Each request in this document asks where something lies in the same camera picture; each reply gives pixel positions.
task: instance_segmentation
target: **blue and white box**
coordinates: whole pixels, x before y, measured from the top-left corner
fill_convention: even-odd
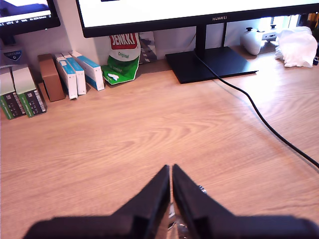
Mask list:
[[[71,65],[76,75],[76,83],[78,87],[78,95],[86,94],[85,73],[82,67],[76,62],[76,60],[68,53],[62,53],[67,62]]]
[[[56,54],[54,57],[56,60],[56,68],[68,88],[69,99],[72,100],[78,98],[75,71],[62,54]]]
[[[101,66],[81,55],[77,51],[71,53],[77,63],[84,69],[85,80],[97,91],[105,89]]]

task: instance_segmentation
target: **monitor bezel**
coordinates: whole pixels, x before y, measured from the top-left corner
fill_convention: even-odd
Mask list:
[[[20,22],[19,24],[0,27],[1,35],[19,35],[23,33],[44,30],[61,25],[53,0],[47,0],[51,11],[51,17],[37,21]]]
[[[228,13],[218,13],[209,14],[201,16],[189,16],[180,17],[172,19],[154,20],[154,21],[144,21],[144,22],[134,22],[125,24],[116,24],[109,26],[96,26],[96,27],[85,27],[83,22],[83,17],[81,14],[79,0],[76,0],[78,13],[81,21],[82,31],[85,38],[109,36],[115,34],[123,33],[133,33],[133,32],[146,32],[146,31],[156,31],[165,30],[181,27],[191,27],[202,24],[217,24],[232,21],[242,21],[258,19],[262,17],[269,16],[283,16],[283,15],[295,15],[303,13],[312,13],[317,9],[319,11],[319,3],[311,3],[306,5],[297,6],[285,6],[285,7],[274,7],[267,9],[258,10],[246,10]],[[227,17],[226,19],[213,20],[213,18]]]

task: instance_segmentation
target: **green and white box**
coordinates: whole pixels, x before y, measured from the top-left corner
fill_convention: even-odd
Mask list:
[[[0,69],[1,107],[5,116],[11,120],[25,115],[22,104],[15,92],[10,68]]]
[[[55,55],[56,68],[62,77],[66,87],[68,88],[69,99],[78,98],[78,88],[76,83],[75,71],[71,65],[66,61],[62,54]]]
[[[33,81],[28,65],[12,67],[12,75],[16,93],[28,117],[46,112],[44,99],[41,98]]]
[[[86,82],[93,86],[97,91],[104,90],[105,86],[101,66],[81,55],[77,51],[73,51],[71,55],[84,69]]]
[[[71,65],[76,75],[76,83],[78,87],[78,95],[86,94],[86,82],[85,73],[82,67],[76,62],[76,60],[69,53],[62,53],[67,62]]]

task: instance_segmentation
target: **black cable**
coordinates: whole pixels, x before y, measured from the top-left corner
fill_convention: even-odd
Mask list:
[[[298,154],[300,154],[302,157],[304,157],[306,160],[308,160],[310,163],[312,163],[314,166],[316,166],[319,169],[319,163],[316,162],[314,159],[312,159],[310,156],[308,156],[307,154],[305,154],[304,152],[302,152],[300,149],[298,149],[296,146],[294,146],[292,143],[290,143],[288,140],[286,140],[284,137],[282,137],[277,131],[274,130],[274,128],[272,128],[268,122],[264,119],[264,117],[261,115],[261,113],[259,112],[258,108],[256,107],[254,101],[251,99],[250,95],[245,92],[244,90],[228,83],[227,81],[224,81],[222,78],[220,78],[205,62],[203,62],[194,52],[195,56],[204,64],[204,66],[213,74],[215,75],[222,83],[240,91],[241,93],[245,94],[250,103],[252,104],[254,110],[256,111],[257,115],[259,116],[259,118],[262,120],[262,122],[267,126],[268,129],[270,129],[270,131],[277,136],[282,142],[284,142],[286,145],[288,145],[290,148],[292,148],[294,151],[296,151]]]

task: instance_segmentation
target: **window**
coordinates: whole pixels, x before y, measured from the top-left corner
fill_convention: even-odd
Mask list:
[[[260,19],[258,29],[267,30],[271,24],[275,24],[278,29],[295,27],[297,26],[298,19],[299,15],[265,17]]]

